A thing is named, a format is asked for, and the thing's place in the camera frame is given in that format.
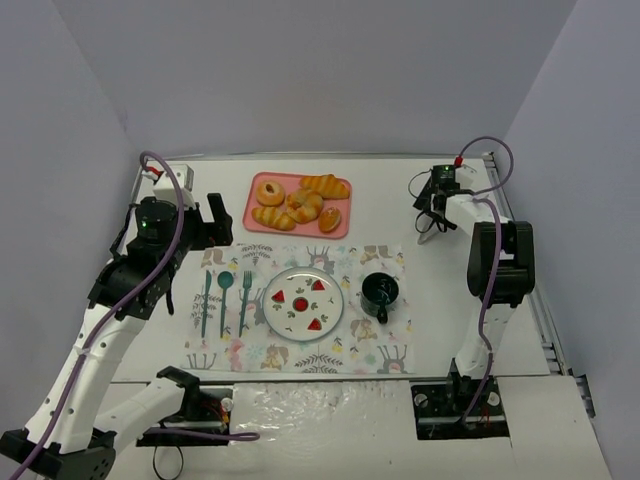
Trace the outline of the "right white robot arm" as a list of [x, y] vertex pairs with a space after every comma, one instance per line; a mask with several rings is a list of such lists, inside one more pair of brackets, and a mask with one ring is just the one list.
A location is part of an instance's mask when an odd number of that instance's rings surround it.
[[462, 167], [436, 165], [413, 207], [430, 219], [420, 232], [462, 231], [470, 238], [466, 284], [479, 309], [471, 320], [453, 364], [460, 377], [485, 382], [509, 320], [535, 287], [532, 225], [501, 215], [486, 192], [463, 184]]

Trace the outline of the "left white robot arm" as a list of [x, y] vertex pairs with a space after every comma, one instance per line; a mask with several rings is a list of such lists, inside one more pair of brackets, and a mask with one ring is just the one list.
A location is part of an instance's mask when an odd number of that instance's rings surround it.
[[154, 424], [195, 409], [199, 380], [176, 367], [160, 371], [143, 392], [116, 408], [98, 410], [124, 354], [191, 251], [228, 246], [232, 218], [222, 197], [210, 193], [213, 214], [198, 205], [142, 199], [132, 218], [137, 234], [123, 254], [113, 253], [96, 279], [76, 342], [53, 387], [27, 425], [1, 436], [1, 454], [18, 463], [18, 478], [31, 470], [48, 479], [104, 479], [116, 455]]

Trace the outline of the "translucent brown tongs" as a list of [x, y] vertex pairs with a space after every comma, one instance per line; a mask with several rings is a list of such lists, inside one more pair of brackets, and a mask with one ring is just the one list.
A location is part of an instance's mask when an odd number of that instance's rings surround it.
[[418, 233], [417, 244], [424, 245], [436, 234], [454, 231], [457, 226], [441, 215], [422, 211], [416, 216], [414, 228]]

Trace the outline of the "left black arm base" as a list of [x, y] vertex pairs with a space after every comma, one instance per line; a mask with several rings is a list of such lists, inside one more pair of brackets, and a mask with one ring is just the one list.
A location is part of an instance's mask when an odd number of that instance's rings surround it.
[[[178, 413], [165, 417], [155, 428], [191, 430], [200, 433], [227, 435], [230, 433], [231, 414], [223, 403], [233, 399], [231, 388], [204, 388], [195, 400], [189, 400], [187, 406]], [[136, 447], [214, 447], [227, 446], [226, 439], [196, 438], [175, 433], [158, 434], [145, 432], [135, 442]]]

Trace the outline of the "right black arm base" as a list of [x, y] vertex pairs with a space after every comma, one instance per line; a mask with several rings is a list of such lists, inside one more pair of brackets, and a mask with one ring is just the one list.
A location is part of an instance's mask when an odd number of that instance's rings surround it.
[[508, 438], [506, 420], [498, 385], [489, 380], [468, 414], [476, 388], [455, 396], [444, 383], [412, 383], [411, 398], [417, 439], [466, 440]]

